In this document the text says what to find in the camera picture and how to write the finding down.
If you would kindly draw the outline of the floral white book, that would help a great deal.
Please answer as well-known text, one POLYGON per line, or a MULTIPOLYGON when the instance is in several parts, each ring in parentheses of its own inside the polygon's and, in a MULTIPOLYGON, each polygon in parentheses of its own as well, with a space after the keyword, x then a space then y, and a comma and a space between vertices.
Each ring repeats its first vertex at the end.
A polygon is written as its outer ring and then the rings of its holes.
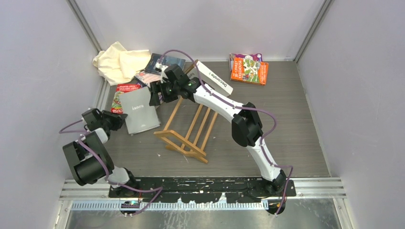
POLYGON ((160 75, 147 72, 139 72, 135 75, 135 78, 147 87, 150 87, 152 82, 160 81, 160 75))

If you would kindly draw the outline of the grey ianra book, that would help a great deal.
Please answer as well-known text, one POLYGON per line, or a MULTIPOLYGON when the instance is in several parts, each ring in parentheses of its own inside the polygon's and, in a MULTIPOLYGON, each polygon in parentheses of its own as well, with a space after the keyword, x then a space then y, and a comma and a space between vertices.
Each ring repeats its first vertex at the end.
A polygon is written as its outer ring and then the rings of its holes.
POLYGON ((140 88, 119 96, 128 133, 142 133, 160 126, 156 108, 149 106, 150 92, 148 88, 140 88))

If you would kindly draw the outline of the white Decorate book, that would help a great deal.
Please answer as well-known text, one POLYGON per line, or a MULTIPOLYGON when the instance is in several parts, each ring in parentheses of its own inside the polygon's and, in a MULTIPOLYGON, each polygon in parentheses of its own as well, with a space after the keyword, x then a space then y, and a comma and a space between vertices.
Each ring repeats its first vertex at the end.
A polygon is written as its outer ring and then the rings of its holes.
POLYGON ((196 61, 197 67, 200 72, 201 79, 212 87, 215 91, 229 97, 233 92, 233 87, 229 86, 221 77, 215 74, 211 69, 209 69, 201 61, 196 61))

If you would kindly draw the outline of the wooden book rack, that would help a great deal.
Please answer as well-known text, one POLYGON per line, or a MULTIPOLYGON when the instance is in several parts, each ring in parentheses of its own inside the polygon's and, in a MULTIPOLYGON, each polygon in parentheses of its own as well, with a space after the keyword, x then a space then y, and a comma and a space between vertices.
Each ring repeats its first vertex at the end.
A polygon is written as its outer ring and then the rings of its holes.
POLYGON ((208 164, 205 151, 218 113, 204 105, 195 105, 186 110, 186 102, 178 96, 166 124, 153 134, 165 143, 167 150, 194 158, 208 164))

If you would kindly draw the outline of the orange treehouse book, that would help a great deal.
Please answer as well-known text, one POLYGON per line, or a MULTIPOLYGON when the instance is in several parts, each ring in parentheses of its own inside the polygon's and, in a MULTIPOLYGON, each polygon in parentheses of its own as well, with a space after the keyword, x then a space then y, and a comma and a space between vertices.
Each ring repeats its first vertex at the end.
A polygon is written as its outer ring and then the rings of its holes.
POLYGON ((266 85, 269 64, 246 58, 234 58, 230 79, 232 81, 266 85))

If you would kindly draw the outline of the purple yellow treehouse book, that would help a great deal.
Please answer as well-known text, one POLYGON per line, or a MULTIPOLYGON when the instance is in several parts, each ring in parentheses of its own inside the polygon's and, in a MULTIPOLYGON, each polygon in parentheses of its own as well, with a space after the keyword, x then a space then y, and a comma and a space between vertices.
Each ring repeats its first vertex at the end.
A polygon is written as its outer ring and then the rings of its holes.
POLYGON ((137 84, 141 85, 142 87, 148 88, 150 90, 150 83, 144 83, 142 81, 137 81, 137 84))

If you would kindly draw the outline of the purple cartoon book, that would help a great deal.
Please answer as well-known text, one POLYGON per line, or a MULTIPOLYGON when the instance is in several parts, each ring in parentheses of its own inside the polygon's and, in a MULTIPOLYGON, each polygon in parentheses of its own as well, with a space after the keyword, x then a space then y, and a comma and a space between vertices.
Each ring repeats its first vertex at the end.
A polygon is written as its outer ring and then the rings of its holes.
POLYGON ((229 55, 229 62, 233 63, 235 58, 245 58, 245 59, 250 59, 250 60, 259 61, 259 62, 263 61, 262 54, 260 54, 260 53, 254 53, 254 54, 231 53, 229 55))

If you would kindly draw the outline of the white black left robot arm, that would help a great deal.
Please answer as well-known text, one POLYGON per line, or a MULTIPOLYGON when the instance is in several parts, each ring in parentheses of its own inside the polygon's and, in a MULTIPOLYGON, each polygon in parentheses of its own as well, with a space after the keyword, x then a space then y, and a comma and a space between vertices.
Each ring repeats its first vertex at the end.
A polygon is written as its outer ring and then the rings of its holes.
POLYGON ((117 167, 105 148, 111 132, 119 130, 125 123, 127 114, 117 114, 91 108, 82 113, 82 118, 74 124, 83 123, 83 130, 66 130, 59 133, 80 133, 77 140, 63 146, 63 152, 75 182, 80 186, 92 185, 100 180, 112 188, 133 197, 139 191, 139 183, 126 168, 117 167))

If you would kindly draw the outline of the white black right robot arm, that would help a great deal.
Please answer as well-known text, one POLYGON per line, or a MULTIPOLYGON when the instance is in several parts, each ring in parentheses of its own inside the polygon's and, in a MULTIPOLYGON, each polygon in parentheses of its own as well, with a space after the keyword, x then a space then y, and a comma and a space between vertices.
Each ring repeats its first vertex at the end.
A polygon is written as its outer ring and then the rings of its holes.
POLYGON ((259 110, 252 103, 242 104, 221 95, 199 77, 189 78, 177 64, 157 63, 154 68, 160 79, 150 83, 150 106, 182 97, 217 112, 230 122, 233 140, 245 147, 258 165, 261 177, 266 180, 266 192, 277 196, 283 191, 288 177, 265 144, 259 110))

